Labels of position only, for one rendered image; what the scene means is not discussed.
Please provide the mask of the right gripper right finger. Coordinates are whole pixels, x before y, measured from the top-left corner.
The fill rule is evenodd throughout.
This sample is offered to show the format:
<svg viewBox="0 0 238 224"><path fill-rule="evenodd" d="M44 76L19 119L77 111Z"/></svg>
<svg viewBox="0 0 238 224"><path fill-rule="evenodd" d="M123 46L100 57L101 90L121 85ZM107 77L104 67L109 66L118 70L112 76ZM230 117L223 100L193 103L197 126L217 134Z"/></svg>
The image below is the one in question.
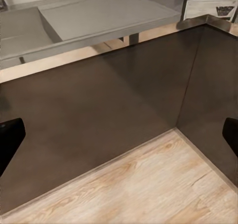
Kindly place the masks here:
<svg viewBox="0 0 238 224"><path fill-rule="evenodd" d="M226 118L222 135L238 157L238 120Z"/></svg>

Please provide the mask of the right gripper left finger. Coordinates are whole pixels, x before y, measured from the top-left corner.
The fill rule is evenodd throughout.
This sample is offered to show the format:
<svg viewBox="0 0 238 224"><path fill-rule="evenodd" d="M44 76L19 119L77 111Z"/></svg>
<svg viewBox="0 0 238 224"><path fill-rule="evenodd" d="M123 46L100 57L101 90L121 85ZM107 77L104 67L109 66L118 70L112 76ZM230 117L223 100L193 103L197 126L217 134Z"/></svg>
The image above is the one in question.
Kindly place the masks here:
<svg viewBox="0 0 238 224"><path fill-rule="evenodd" d="M21 118L0 123L0 177L26 136Z"/></svg>

